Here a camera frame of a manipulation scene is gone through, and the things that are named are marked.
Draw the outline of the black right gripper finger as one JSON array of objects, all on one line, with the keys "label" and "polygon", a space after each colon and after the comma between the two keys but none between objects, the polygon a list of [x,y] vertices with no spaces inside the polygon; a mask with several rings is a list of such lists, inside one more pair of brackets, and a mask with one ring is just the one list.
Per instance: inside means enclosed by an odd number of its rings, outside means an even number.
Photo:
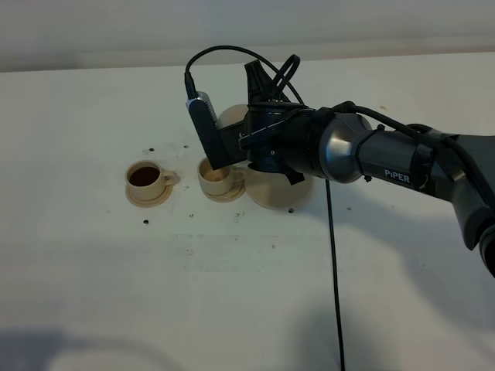
[{"label": "black right gripper finger", "polygon": [[247,98],[249,104],[263,102],[288,102],[283,94],[275,94],[275,85],[272,78],[265,72],[259,60],[244,65],[247,74]]}]

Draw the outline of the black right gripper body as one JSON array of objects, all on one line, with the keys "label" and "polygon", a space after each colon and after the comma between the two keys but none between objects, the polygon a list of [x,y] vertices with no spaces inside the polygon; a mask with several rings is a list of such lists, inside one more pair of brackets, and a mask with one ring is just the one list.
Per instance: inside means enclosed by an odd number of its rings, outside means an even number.
[{"label": "black right gripper body", "polygon": [[284,94],[273,98],[260,90],[248,92],[248,111],[244,117],[245,135],[275,135],[292,115],[306,106],[291,102]]}]

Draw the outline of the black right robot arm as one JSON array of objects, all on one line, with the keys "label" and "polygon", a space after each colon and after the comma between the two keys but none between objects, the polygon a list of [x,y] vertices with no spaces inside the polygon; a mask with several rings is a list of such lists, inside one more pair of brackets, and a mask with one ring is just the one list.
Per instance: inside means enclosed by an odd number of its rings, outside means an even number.
[{"label": "black right robot arm", "polygon": [[273,77],[248,63],[246,133],[239,146],[258,172],[291,184],[307,175],[351,183],[382,179],[452,204],[467,248],[494,269],[494,139],[401,124],[350,101],[312,109],[282,88],[296,70],[287,62]]}]

